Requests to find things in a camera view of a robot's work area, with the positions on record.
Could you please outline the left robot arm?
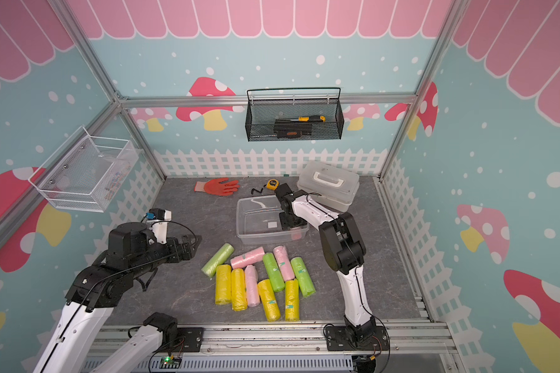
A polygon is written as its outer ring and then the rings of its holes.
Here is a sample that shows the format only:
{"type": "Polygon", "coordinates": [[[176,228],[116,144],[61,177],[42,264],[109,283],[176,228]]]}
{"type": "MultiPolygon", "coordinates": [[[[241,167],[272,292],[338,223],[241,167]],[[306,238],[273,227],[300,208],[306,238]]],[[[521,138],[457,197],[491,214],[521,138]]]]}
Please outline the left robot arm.
{"type": "Polygon", "coordinates": [[[73,281],[62,315],[34,370],[78,372],[102,326],[134,284],[145,291],[159,266],[194,258],[202,237],[169,237],[166,221],[128,222],[113,229],[108,247],[73,281]]]}

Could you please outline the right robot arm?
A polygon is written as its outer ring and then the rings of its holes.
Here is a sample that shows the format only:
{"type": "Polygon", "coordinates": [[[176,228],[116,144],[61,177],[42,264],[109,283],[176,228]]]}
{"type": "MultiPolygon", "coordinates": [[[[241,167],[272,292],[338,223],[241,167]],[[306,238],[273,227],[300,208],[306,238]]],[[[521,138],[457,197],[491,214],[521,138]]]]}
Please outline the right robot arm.
{"type": "Polygon", "coordinates": [[[317,203],[312,194],[293,191],[286,184],[275,190],[282,213],[283,229],[308,224],[319,232],[324,258],[339,279],[345,303],[345,338],[356,349],[378,343],[390,350],[386,327],[371,312],[363,280],[366,246],[356,221],[348,212],[339,213],[317,203]]]}

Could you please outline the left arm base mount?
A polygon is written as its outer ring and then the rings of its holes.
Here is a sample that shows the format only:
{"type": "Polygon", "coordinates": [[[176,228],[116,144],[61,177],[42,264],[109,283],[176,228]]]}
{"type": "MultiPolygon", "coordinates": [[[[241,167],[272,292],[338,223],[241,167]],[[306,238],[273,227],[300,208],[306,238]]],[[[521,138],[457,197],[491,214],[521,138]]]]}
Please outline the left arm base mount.
{"type": "Polygon", "coordinates": [[[201,349],[205,332],[202,327],[179,327],[175,317],[161,312],[154,312],[142,325],[156,328],[156,335],[161,338],[156,344],[157,353],[199,352],[201,349]]]}

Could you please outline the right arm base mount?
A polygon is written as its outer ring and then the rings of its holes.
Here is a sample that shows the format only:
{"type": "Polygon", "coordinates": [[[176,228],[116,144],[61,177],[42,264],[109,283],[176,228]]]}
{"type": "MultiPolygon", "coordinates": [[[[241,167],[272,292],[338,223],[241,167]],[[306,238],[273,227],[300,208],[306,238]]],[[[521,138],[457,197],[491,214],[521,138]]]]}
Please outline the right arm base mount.
{"type": "Polygon", "coordinates": [[[355,330],[350,326],[335,326],[328,323],[323,328],[323,335],[329,351],[376,351],[384,353],[390,350],[387,330],[374,324],[367,329],[355,330]]]}

